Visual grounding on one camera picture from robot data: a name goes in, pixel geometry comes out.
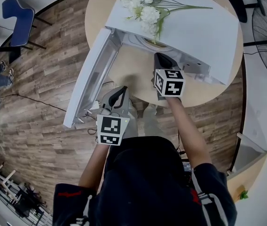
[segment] black shirt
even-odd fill
[[[227,189],[226,176],[209,163],[194,174],[202,191],[220,200],[234,225],[236,208]],[[99,194],[90,189],[58,184],[54,195],[54,226],[75,224],[83,218],[88,196],[90,225],[207,225],[202,204],[185,176],[173,144],[162,137],[135,137],[111,147]],[[211,219],[211,224],[222,225]]]

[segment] flower stem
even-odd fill
[[[181,8],[185,8],[186,6],[183,5],[168,5],[168,4],[157,4],[156,6],[163,6],[163,7],[181,7]]]
[[[213,8],[209,8],[209,7],[186,6],[186,7],[183,7],[183,8],[175,8],[175,9],[172,9],[172,10],[170,10],[170,12],[174,12],[174,11],[177,11],[177,10],[185,10],[185,9],[196,9],[196,8],[213,9]]]
[[[176,2],[177,4],[181,4],[181,5],[187,6],[186,4],[182,4],[182,3],[178,2],[178,1],[175,1],[175,0],[171,0],[171,1]]]
[[[172,3],[172,4],[179,4],[179,5],[183,5],[183,4],[180,4],[180,3],[177,3],[177,2],[170,2],[170,1],[164,1],[164,0],[161,0],[161,2],[167,2],[167,3]]]

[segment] round wooden table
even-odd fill
[[[116,0],[90,0],[86,8],[85,27],[89,47],[92,47],[99,31],[104,28],[110,11]],[[228,0],[214,0],[237,16]],[[243,37],[239,25],[235,58],[229,82],[231,83],[239,70],[243,55]],[[146,102],[167,106],[165,100],[158,101],[157,91],[153,88],[154,56],[147,51],[122,45],[110,69],[109,77],[117,85],[126,85],[130,93]],[[228,85],[210,85],[186,76],[186,85],[182,97],[185,107],[201,105],[220,95]]]

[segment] sneaker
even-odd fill
[[[1,66],[2,66],[2,71],[6,71],[7,70],[7,66],[5,64],[5,61],[1,61]]]
[[[157,105],[150,104],[145,108],[143,112],[143,118],[145,117],[152,117],[157,114]]]
[[[13,84],[13,76],[14,76],[14,73],[15,73],[15,71],[14,71],[13,69],[10,69],[10,70],[9,70],[8,77],[9,77],[9,79],[10,79],[10,85]]]

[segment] white box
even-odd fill
[[[193,71],[191,67],[198,67],[199,70],[199,67],[204,66],[207,72],[205,75],[212,77],[209,83],[227,85],[236,52],[238,19],[213,0],[176,1],[213,9],[172,12],[164,20],[159,42],[182,53],[182,59],[173,59],[179,66],[183,64],[184,70],[189,68],[190,74]],[[141,29],[138,19],[125,19],[129,16],[129,10],[123,8],[121,1],[117,0],[106,27],[153,39],[153,36]]]
[[[238,35],[238,19],[213,0],[176,0],[183,4],[212,7],[171,13],[165,18],[156,48],[144,39],[153,36],[142,31],[140,22],[126,20],[130,15],[117,0],[104,28],[99,31],[82,66],[63,124],[71,127],[84,116],[101,89],[122,44],[150,54],[157,52],[174,59],[186,75],[207,83],[228,84]]]

